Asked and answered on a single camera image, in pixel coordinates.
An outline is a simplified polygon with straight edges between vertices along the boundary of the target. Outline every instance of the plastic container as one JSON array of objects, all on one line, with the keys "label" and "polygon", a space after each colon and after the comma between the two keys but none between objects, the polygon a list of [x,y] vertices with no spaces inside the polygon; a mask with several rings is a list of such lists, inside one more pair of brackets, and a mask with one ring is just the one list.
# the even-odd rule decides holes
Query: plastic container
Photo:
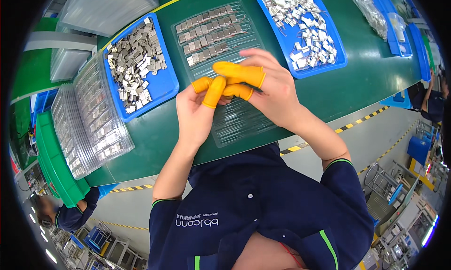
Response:
[{"label": "plastic container", "polygon": [[[218,11],[221,8],[225,8],[226,6],[230,5],[230,8],[232,9],[230,12],[225,11],[221,14],[215,14],[211,15],[209,12]],[[234,15],[236,17],[235,22],[227,23],[226,21],[224,24],[222,24],[220,21],[225,20],[227,18],[230,18],[230,15]],[[187,20],[197,21],[192,27],[189,27],[182,32],[177,32],[177,26],[181,25],[182,23],[185,23]],[[206,26],[209,24],[213,24],[213,29],[208,29]],[[234,27],[235,25],[239,25],[240,27],[238,29],[241,29],[240,32],[236,33],[235,35],[228,35],[224,36],[223,38],[219,38],[215,40],[213,43],[204,44],[204,46],[197,47],[194,51],[191,51],[189,53],[185,52],[185,48],[189,47],[190,43],[195,43],[196,41],[200,40],[202,38],[206,38],[207,36],[212,36],[215,33],[218,32],[224,32],[225,29],[229,29],[231,27]],[[195,14],[190,16],[189,18],[184,19],[183,21],[180,21],[178,23],[175,23],[171,26],[172,34],[175,38],[175,41],[178,45],[178,50],[180,53],[180,56],[183,59],[183,65],[185,66],[186,73],[191,81],[195,81],[196,79],[208,76],[208,77],[215,77],[217,76],[217,73],[215,73],[212,69],[212,66],[214,63],[218,61],[227,61],[232,63],[238,63],[245,59],[244,57],[240,56],[240,50],[243,49],[250,49],[250,48],[261,48],[264,49],[262,40],[260,39],[260,36],[257,32],[257,29],[255,25],[253,24],[252,19],[249,16],[249,13],[245,9],[243,3],[241,1],[238,2],[232,2],[223,4],[221,6],[217,6],[214,8],[210,8],[208,10],[203,11],[202,13]],[[183,36],[184,33],[193,33],[194,39],[189,39],[184,42],[180,42],[180,36]],[[219,50],[220,53],[216,52],[216,49],[214,47],[220,47],[221,44],[225,44],[223,46],[227,46],[225,49],[222,47]],[[198,63],[190,66],[188,63],[188,59],[193,57],[193,54],[199,54],[202,53],[202,57],[204,54],[204,51],[211,55],[211,58],[205,59],[205,61],[199,61]]]},{"label": "plastic container", "polygon": [[392,21],[390,20],[388,14],[389,13],[397,13],[395,6],[393,5],[391,0],[373,0],[374,6],[379,9],[379,11],[384,15],[385,20],[387,22],[387,42],[390,46],[390,51],[392,54],[395,54],[400,57],[410,57],[412,56],[412,48],[410,47],[409,38],[407,37],[407,33],[404,30],[403,36],[405,42],[399,42],[396,31],[393,28]]},{"label": "plastic container", "polygon": [[140,19],[135,21],[131,26],[123,30],[113,41],[112,44],[117,43],[122,38],[131,34],[133,29],[137,27],[139,24],[144,22],[145,18],[151,18],[153,20],[153,24],[155,25],[156,35],[158,37],[158,41],[160,43],[161,51],[165,57],[166,61],[166,69],[161,69],[158,71],[156,75],[152,75],[151,73],[147,74],[146,78],[143,79],[149,83],[146,89],[149,90],[152,101],[148,104],[145,104],[141,109],[137,109],[131,114],[127,114],[125,112],[124,104],[119,98],[118,89],[119,86],[113,80],[113,77],[110,72],[110,66],[108,65],[108,61],[103,59],[103,63],[105,66],[106,79],[108,80],[108,85],[110,86],[111,95],[113,97],[114,105],[117,109],[117,113],[119,117],[124,122],[129,122],[139,115],[144,114],[148,110],[164,103],[165,101],[173,98],[179,92],[179,81],[177,80],[177,76],[175,75],[174,67],[172,66],[171,59],[169,58],[169,53],[166,48],[166,44],[163,39],[163,35],[161,34],[161,28],[158,24],[158,19],[156,18],[155,13],[148,13],[142,16]]},{"label": "plastic container", "polygon": [[[276,23],[272,19],[271,15],[268,12],[268,9],[266,8],[264,2],[262,0],[257,0],[258,4],[263,10],[263,13],[265,14],[266,18],[268,19],[269,24],[272,27],[272,30],[274,31],[274,34],[276,35],[277,40],[279,41],[279,45],[282,48],[282,52],[285,56],[288,69],[291,72],[291,75],[297,79],[305,78],[308,76],[316,75],[319,73],[324,73],[326,71],[339,69],[342,67],[345,67],[348,64],[348,58],[346,56],[345,48],[343,47],[343,42],[341,42],[340,35],[338,34],[338,31],[335,27],[335,24],[332,20],[332,17],[330,16],[329,12],[327,11],[326,7],[324,6],[323,2],[321,0],[313,0],[315,4],[320,8],[322,11],[325,11],[325,13],[321,13],[321,15],[326,14],[327,16],[323,16],[324,20],[326,21],[326,30],[328,35],[332,38],[334,41],[334,47],[337,51],[336,54],[336,62],[335,64],[323,64],[319,66],[315,66],[313,68],[308,68],[304,70],[295,70],[293,68],[293,60],[290,58],[290,53],[293,51],[293,48],[295,46],[295,42],[300,42],[301,46],[306,46],[305,40],[302,38],[298,38],[296,34],[300,31],[300,28],[298,26],[294,27],[286,27],[284,30],[284,33],[286,34],[286,37],[278,30]],[[304,15],[306,18],[314,19],[311,13],[307,13]]]},{"label": "plastic container", "polygon": [[249,102],[233,98],[230,104],[218,106],[215,110],[211,134],[216,146],[222,148],[276,127]]},{"label": "plastic container", "polygon": [[158,6],[158,0],[67,0],[59,22],[64,27],[111,37]]},{"label": "plastic container", "polygon": [[[235,22],[227,22],[226,20],[231,19],[230,16],[234,15],[236,17]],[[182,23],[186,23],[190,20],[191,23],[194,22],[192,27],[188,27],[180,32],[177,31],[177,26]],[[212,28],[205,29],[207,25],[212,25]],[[184,47],[189,46],[189,43],[201,40],[202,37],[208,35],[214,35],[219,31],[224,32],[225,29],[234,27],[235,25],[240,25],[237,27],[241,29],[241,32],[236,34],[224,36],[224,38],[219,38],[214,42],[206,42],[207,44],[203,47],[197,48],[196,50],[185,54]],[[264,49],[263,43],[260,36],[253,24],[252,19],[249,16],[246,8],[241,1],[232,2],[210,8],[199,14],[191,15],[190,17],[175,23],[171,26],[172,34],[175,41],[177,42],[177,47],[180,56],[183,59],[183,64],[185,66],[186,73],[190,81],[194,81],[200,77],[216,77],[218,74],[212,69],[212,65],[218,61],[227,61],[232,63],[239,63],[244,60],[239,52],[242,49],[249,48],[261,48]],[[180,41],[180,36],[183,36],[186,32],[193,32],[194,39],[189,39],[188,41]],[[188,58],[192,57],[193,54],[203,53],[204,50],[208,50],[209,47],[214,47],[226,43],[227,49],[221,49],[219,54],[213,55],[211,58],[205,59],[205,61],[198,62],[193,66],[188,64]],[[241,98],[233,98],[230,104],[218,105],[213,116],[213,126],[211,127],[211,134],[217,147],[224,147],[245,137],[256,135],[260,132],[264,132],[276,127],[274,123],[268,120],[259,110],[253,107],[248,102]]]},{"label": "plastic container", "polygon": [[87,194],[89,186],[86,180],[75,180],[72,177],[60,149],[50,111],[37,115],[36,143],[39,149],[39,164],[44,167],[42,171],[47,183],[53,183],[68,208],[75,207]]},{"label": "plastic container", "polygon": [[71,80],[90,55],[89,51],[58,49],[55,56],[52,56],[50,80],[52,82]]},{"label": "plastic container", "polygon": [[31,115],[31,127],[34,128],[36,125],[37,114],[49,110],[52,106],[53,100],[55,99],[58,89],[53,89],[45,92],[38,93],[36,95],[36,101],[34,104],[34,110],[31,112],[31,100],[30,100],[30,115]]},{"label": "plastic container", "polygon": [[424,46],[423,38],[418,27],[411,23],[409,24],[410,32],[414,38],[414,44],[417,49],[418,60],[420,61],[421,79],[424,81],[431,81],[431,72],[429,70],[428,55],[426,47]]},{"label": "plastic container", "polygon": [[74,79],[74,91],[87,143],[99,166],[134,148],[130,134],[115,109],[113,90],[109,88],[102,53],[98,53]]},{"label": "plastic container", "polygon": [[52,105],[54,128],[66,163],[75,179],[81,179],[100,167],[88,145],[71,84],[63,84]]}]

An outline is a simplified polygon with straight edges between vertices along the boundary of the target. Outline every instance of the blue bin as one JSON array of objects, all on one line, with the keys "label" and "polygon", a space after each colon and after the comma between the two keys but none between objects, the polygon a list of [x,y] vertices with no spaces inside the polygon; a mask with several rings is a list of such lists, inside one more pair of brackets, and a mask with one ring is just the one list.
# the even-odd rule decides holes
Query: blue bin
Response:
[{"label": "blue bin", "polygon": [[432,143],[429,141],[421,140],[420,138],[413,136],[410,138],[407,154],[424,166],[431,144]]},{"label": "blue bin", "polygon": [[420,61],[421,79],[424,81],[431,81],[431,71],[429,70],[428,54],[426,53],[426,46],[424,46],[423,37],[418,27],[411,23],[409,24],[410,32],[414,38],[414,44],[417,49],[418,60]]},{"label": "blue bin", "polygon": [[390,107],[398,107],[404,109],[411,109],[412,104],[410,103],[409,93],[407,89],[404,90],[404,97],[402,97],[402,92],[396,93],[396,95],[390,96],[379,102],[382,105],[387,105]]},{"label": "blue bin", "polygon": [[[161,51],[163,52],[167,65],[167,68],[159,70],[157,75],[152,75],[152,73],[148,73],[146,78],[143,79],[144,81],[149,82],[149,86],[147,86],[146,89],[149,90],[152,102],[145,104],[141,109],[138,109],[132,112],[131,114],[127,114],[125,112],[123,102],[119,99],[119,92],[117,91],[119,89],[119,86],[113,80],[113,76],[111,75],[110,65],[108,64],[108,61],[104,59],[106,78],[108,79],[108,84],[110,85],[113,101],[119,114],[119,117],[124,122],[129,122],[132,119],[138,117],[139,115],[144,114],[151,108],[154,108],[159,104],[173,98],[175,95],[177,95],[180,88],[179,81],[177,80],[174,67],[172,66],[171,59],[169,58],[169,53],[166,49],[166,44],[163,40],[161,28],[160,25],[158,24],[158,19],[156,18],[155,13],[145,14],[140,19],[136,20],[133,24],[131,24],[125,30],[123,30],[111,43],[115,44],[119,42],[122,38],[131,34],[135,27],[144,22],[145,18],[151,18],[153,20],[156,35],[158,37],[158,41],[160,42]],[[106,48],[104,50],[104,53],[105,54],[108,53],[108,50]]]},{"label": "blue bin", "polygon": [[[326,6],[324,6],[323,2],[321,0],[314,0],[315,4],[322,10],[325,11],[325,13],[321,13],[324,20],[326,21],[326,28],[327,33],[330,35],[332,40],[334,41],[335,49],[337,50],[337,55],[335,59],[335,64],[325,64],[321,66],[315,66],[314,68],[308,68],[305,70],[298,70],[296,71],[293,68],[293,64],[291,63],[293,60],[290,58],[290,53],[293,50],[293,47],[295,46],[295,42],[301,43],[301,46],[305,46],[305,41],[302,38],[298,38],[296,35],[298,31],[300,31],[299,27],[295,26],[293,28],[288,27],[284,30],[284,33],[286,34],[286,37],[283,36],[283,34],[279,31],[279,29],[276,26],[276,23],[272,19],[271,15],[268,12],[268,9],[266,8],[265,4],[262,0],[257,0],[258,4],[263,10],[263,13],[265,14],[266,18],[269,21],[269,24],[271,25],[277,40],[279,41],[279,45],[282,48],[282,52],[285,56],[286,62],[288,64],[288,69],[291,72],[291,75],[297,79],[305,78],[308,76],[316,75],[319,73],[324,73],[326,71],[330,71],[333,69],[339,69],[343,68],[348,64],[348,58],[346,56],[345,48],[343,47],[343,42],[341,42],[340,35],[338,34],[338,31],[335,27],[335,24],[332,20],[332,17],[330,16],[329,12],[326,9]],[[307,13],[304,15],[306,18],[313,19],[313,16],[311,13]]]},{"label": "blue bin", "polygon": [[31,99],[30,99],[31,127],[34,128],[36,125],[37,114],[48,111],[52,107],[53,100],[55,99],[57,92],[58,92],[58,89],[53,89],[53,90],[38,93],[35,104],[34,104],[33,112],[31,112]]},{"label": "blue bin", "polygon": [[[392,22],[388,18],[389,13],[397,13],[395,6],[391,0],[373,0],[374,6],[384,15],[387,22],[387,42],[390,46],[390,51],[400,57],[410,57],[413,55],[412,48],[410,47],[409,37],[407,32],[404,30],[405,42],[399,42],[396,37],[395,29],[393,28]],[[405,48],[405,52],[401,51],[400,46]]]}]

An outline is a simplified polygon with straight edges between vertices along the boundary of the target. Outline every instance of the finger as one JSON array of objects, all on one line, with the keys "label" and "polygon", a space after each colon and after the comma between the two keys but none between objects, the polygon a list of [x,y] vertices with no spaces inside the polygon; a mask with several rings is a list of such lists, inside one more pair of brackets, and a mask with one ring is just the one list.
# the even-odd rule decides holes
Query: finger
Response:
[{"label": "finger", "polygon": [[197,93],[194,90],[192,85],[189,85],[188,87],[186,87],[182,92],[177,94],[177,99],[178,100],[191,100],[191,101],[195,101],[197,98]]},{"label": "finger", "polygon": [[236,78],[236,77],[226,77],[226,80],[227,80],[227,85],[243,82],[241,79]]},{"label": "finger", "polygon": [[213,70],[226,77],[239,78],[246,83],[260,88],[266,73],[262,71],[263,67],[241,66],[230,62],[217,62],[213,64]]},{"label": "finger", "polygon": [[247,66],[263,67],[264,72],[268,72],[268,70],[280,71],[279,64],[275,64],[271,60],[259,55],[255,55],[241,61],[240,65],[245,67]]},{"label": "finger", "polygon": [[245,49],[245,50],[240,51],[240,56],[243,56],[243,57],[250,57],[250,56],[255,56],[255,55],[265,57],[268,60],[270,60],[276,64],[279,64],[277,59],[274,58],[274,56],[271,53],[269,53],[268,51],[258,49],[258,48]]},{"label": "finger", "polygon": [[191,85],[193,86],[194,91],[196,93],[200,93],[208,89],[208,87],[211,85],[212,82],[213,82],[212,78],[203,76],[198,80],[191,82]]},{"label": "finger", "polygon": [[248,102],[253,105],[256,109],[262,111],[266,104],[266,96],[262,92],[254,91],[251,97],[248,99]]},{"label": "finger", "polygon": [[252,96],[252,93],[253,89],[244,84],[227,85],[222,92],[224,96],[237,96],[244,99],[245,101],[249,100],[249,98]]},{"label": "finger", "polygon": [[211,83],[210,87],[206,92],[202,104],[212,109],[216,109],[216,105],[222,96],[225,84],[226,80],[224,76],[219,75],[215,77],[215,79],[213,80],[213,82]]}]

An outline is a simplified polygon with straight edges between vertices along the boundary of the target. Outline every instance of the worker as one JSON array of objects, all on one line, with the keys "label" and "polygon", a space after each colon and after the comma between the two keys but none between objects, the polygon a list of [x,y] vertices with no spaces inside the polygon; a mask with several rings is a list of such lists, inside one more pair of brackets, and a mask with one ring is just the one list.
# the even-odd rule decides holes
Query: worker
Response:
[{"label": "worker", "polygon": [[[37,222],[45,228],[55,226],[68,232],[80,229],[93,214],[97,201],[108,194],[118,183],[92,187],[82,200],[72,208],[66,207],[63,201],[51,195],[37,196]],[[53,183],[49,186],[56,192]]]},{"label": "worker", "polygon": [[443,119],[443,109],[445,101],[449,95],[449,89],[444,75],[440,78],[442,91],[432,90],[435,83],[434,71],[431,69],[431,82],[425,90],[423,83],[420,81],[407,89],[409,93],[410,103],[413,110],[419,111],[421,115],[432,122],[438,123]]},{"label": "worker", "polygon": [[[321,182],[289,168],[276,143],[192,167],[212,126],[210,89],[225,85],[219,76],[206,93],[188,86],[176,98],[178,142],[153,190],[149,269],[353,269],[374,224],[346,144],[299,103],[290,72],[270,53],[240,55],[247,59],[213,69],[260,86],[248,102],[311,146]],[[187,180],[193,189],[182,200]]]}]

